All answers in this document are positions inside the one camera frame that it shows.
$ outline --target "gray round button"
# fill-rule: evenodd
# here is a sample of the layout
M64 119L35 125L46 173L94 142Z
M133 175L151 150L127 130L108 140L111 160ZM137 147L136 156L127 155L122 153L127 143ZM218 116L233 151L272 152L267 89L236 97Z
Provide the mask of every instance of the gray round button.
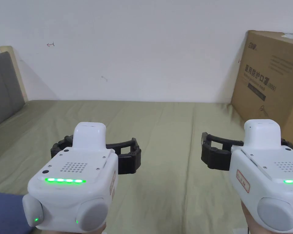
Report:
M293 228L293 208L283 200L264 197L259 201L257 213L274 230L285 232Z

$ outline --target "bed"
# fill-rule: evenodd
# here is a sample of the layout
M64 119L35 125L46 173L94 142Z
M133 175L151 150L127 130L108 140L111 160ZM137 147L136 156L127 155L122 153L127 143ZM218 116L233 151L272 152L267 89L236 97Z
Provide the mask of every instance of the bed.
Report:
M9 60L9 54L2 54ZM200 159L204 131L243 139L243 122L231 105L25 103L11 74L5 82L12 82L14 88L5 85L2 89L9 99L17 90L19 103L0 119L0 192L26 194L29 179L51 158L55 142L71 135L81 121L102 122L107 127L107 143L135 137L142 149L137 173L119 177L107 219L108 234L231 234L247 226L227 172L210 170ZM43 232L36 229L33 233Z

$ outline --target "white sticker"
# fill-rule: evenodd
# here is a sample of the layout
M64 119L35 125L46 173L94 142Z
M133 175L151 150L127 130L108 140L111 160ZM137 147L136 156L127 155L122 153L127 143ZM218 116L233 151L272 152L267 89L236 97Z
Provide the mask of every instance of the white sticker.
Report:
M239 170L237 170L237 179L242 184L247 193L249 193L251 187L250 183L246 180L246 178L242 175L242 173Z
M285 34L281 37L285 37L285 38L289 38L289 39L293 39L293 34Z
M281 37L285 37L285 38L289 38L289 39L293 39L293 34L285 34Z

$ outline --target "speaker grille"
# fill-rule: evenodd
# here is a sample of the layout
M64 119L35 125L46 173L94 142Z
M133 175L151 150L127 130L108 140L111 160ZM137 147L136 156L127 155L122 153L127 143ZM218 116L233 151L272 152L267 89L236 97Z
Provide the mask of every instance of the speaker grille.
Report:
M81 162L67 162L61 169L61 172L75 172L75 173L82 173L86 167L87 163Z

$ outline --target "hand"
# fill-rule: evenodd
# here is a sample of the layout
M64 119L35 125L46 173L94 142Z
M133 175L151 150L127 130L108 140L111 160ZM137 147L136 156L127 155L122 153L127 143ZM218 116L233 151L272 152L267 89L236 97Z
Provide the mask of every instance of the hand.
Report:
M106 229L107 225L106 223L98 230L94 231L94 232L90 232L89 234L102 234L103 231ZM71 233L71 232L46 232L46 234L78 234L78 233Z
M275 234L275 232L268 231L267 229L264 229L261 225L259 225L251 216L251 213L248 211L242 201L241 206L251 234Z

